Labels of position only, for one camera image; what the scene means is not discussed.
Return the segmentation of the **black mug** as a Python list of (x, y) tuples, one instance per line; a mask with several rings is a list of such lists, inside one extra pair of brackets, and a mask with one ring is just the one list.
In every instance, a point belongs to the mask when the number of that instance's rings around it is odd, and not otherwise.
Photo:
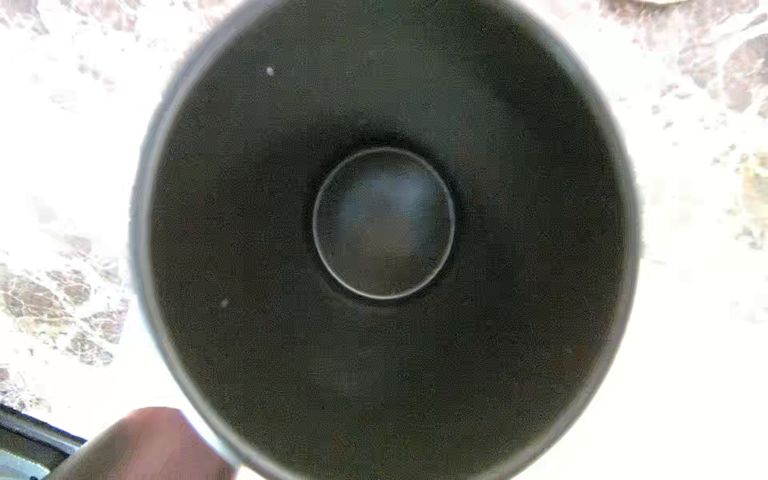
[(128, 260), (213, 449), (269, 479), (510, 479), (631, 314), (634, 172), (519, 1), (245, 1), (143, 138)]

